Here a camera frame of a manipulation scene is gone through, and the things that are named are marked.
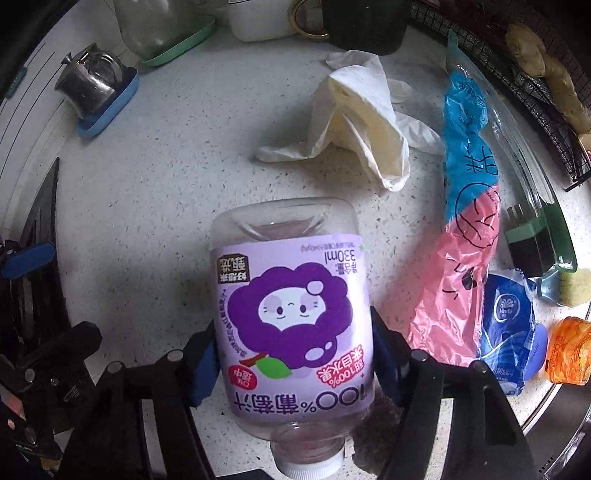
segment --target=sponge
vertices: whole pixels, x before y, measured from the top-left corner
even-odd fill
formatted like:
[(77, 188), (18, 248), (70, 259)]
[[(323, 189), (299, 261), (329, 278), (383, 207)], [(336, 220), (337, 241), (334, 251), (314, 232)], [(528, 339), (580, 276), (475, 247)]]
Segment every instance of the sponge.
[(574, 273), (560, 273), (560, 303), (576, 307), (591, 300), (591, 270), (579, 268)]

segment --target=grape juice bottle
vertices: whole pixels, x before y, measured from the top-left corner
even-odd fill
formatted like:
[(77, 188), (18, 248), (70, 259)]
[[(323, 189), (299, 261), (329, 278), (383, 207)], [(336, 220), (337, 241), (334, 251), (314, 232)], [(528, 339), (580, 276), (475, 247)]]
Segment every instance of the grape juice bottle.
[(374, 399), (365, 256), (344, 200), (278, 200), (219, 215), (216, 338), (228, 400), (278, 469), (322, 479)]

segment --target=bottle cap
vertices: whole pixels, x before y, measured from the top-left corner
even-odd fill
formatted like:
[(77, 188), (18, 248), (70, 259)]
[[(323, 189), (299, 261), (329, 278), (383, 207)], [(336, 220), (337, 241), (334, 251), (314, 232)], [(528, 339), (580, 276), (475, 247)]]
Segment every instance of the bottle cap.
[(345, 461), (345, 446), (332, 457), (317, 463), (293, 463), (276, 456), (273, 458), (277, 469), (293, 480), (322, 480), (336, 473)]

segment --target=screw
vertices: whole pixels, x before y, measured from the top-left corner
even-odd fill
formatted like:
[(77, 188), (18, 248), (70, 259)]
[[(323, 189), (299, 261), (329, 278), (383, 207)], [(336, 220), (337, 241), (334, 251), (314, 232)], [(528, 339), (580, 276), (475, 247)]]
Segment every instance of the screw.
[(169, 362), (180, 362), (184, 357), (182, 350), (171, 350), (166, 355)]
[(37, 434), (31, 427), (25, 428), (25, 437), (31, 445), (35, 445), (37, 443)]
[(107, 365), (107, 371), (110, 374), (115, 374), (121, 370), (121, 366), (121, 362), (111, 362), (109, 365)]
[(485, 374), (488, 372), (488, 365), (484, 363), (482, 360), (474, 360), (470, 366), (476, 370), (478, 373)]
[(25, 380), (27, 383), (33, 383), (33, 380), (35, 380), (35, 371), (32, 368), (25, 370)]
[(415, 348), (412, 352), (410, 352), (410, 356), (417, 362), (424, 362), (427, 360), (427, 358), (429, 358), (429, 354), (420, 348)]

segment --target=orange plastic container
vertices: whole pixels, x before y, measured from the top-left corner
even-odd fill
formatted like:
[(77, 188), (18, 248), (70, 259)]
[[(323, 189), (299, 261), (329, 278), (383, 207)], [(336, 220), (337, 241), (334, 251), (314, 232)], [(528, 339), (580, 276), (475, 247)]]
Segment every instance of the orange plastic container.
[(591, 375), (591, 322), (567, 317), (552, 330), (544, 370), (552, 383), (585, 385)]

